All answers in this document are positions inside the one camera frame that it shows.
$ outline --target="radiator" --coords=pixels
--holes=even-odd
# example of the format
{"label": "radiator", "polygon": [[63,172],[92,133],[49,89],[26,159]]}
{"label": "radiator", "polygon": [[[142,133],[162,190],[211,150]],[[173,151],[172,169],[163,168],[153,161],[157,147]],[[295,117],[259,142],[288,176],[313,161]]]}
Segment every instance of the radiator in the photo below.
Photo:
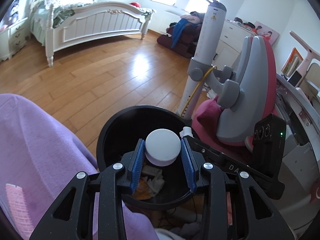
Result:
{"label": "radiator", "polygon": [[180,16],[171,12],[161,12],[157,15],[158,18],[158,29],[160,33],[166,34],[165,30],[169,27],[170,23],[180,21]]}

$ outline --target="black trash can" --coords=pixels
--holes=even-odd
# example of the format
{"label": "black trash can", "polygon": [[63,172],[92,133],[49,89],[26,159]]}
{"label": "black trash can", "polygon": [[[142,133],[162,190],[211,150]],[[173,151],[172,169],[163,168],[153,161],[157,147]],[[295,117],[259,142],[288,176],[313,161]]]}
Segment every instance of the black trash can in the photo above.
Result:
{"label": "black trash can", "polygon": [[[180,136],[184,126],[188,126],[184,119],[156,106],[132,106],[119,111],[107,121],[98,138],[97,161],[100,171],[119,162],[124,153],[134,151],[138,140],[145,140],[153,130],[164,128]],[[147,165],[154,166],[147,158],[145,160]],[[180,155],[171,165],[157,168],[162,169],[165,184],[155,197],[137,200],[130,195],[123,195],[122,199],[143,209],[167,210],[191,198]]]}

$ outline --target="yellow cable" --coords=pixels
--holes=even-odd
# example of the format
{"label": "yellow cable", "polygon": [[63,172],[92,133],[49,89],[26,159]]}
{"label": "yellow cable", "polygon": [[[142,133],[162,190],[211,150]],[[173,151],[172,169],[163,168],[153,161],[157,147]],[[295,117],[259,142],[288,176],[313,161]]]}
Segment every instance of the yellow cable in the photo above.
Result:
{"label": "yellow cable", "polygon": [[193,90],[191,96],[190,96],[189,99],[187,100],[187,103],[185,104],[185,106],[184,106],[184,108],[183,108],[183,110],[182,110],[182,112],[181,112],[181,114],[180,114],[180,117],[182,117],[183,112],[185,111],[185,109],[187,108],[189,102],[191,101],[191,99],[192,99],[193,96],[195,95],[195,93],[196,93],[197,89],[199,88],[200,84],[205,80],[205,78],[206,78],[206,77],[210,74],[210,72],[211,72],[212,70],[214,70],[214,69],[217,69],[217,66],[214,66],[214,67],[210,68],[210,69],[207,71],[207,73],[204,74],[202,80],[198,82],[196,88]]}

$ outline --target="wooden floor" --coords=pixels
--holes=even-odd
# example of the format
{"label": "wooden floor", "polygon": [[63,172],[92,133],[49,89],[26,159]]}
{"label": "wooden floor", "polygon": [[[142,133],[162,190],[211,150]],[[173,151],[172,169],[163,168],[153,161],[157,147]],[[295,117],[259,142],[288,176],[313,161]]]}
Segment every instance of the wooden floor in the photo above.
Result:
{"label": "wooden floor", "polygon": [[[118,111],[153,105],[175,111],[189,60],[148,33],[87,42],[55,53],[47,67],[34,38],[0,63],[0,93],[22,95],[73,131],[95,156],[101,128]],[[201,94],[201,103],[206,100]]]}

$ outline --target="white bed frame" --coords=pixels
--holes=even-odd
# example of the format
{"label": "white bed frame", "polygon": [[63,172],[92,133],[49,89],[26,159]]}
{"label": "white bed frame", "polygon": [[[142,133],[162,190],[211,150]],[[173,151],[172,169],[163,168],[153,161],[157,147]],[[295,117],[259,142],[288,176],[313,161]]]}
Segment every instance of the white bed frame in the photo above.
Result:
{"label": "white bed frame", "polygon": [[[39,0],[32,0],[30,11]],[[45,30],[45,52],[50,67],[56,51],[87,41],[112,36],[140,34],[143,40],[148,31],[152,15],[146,20],[136,7],[121,2],[101,2],[73,8],[75,15],[53,28],[54,5],[50,4],[46,23],[40,19]]]}

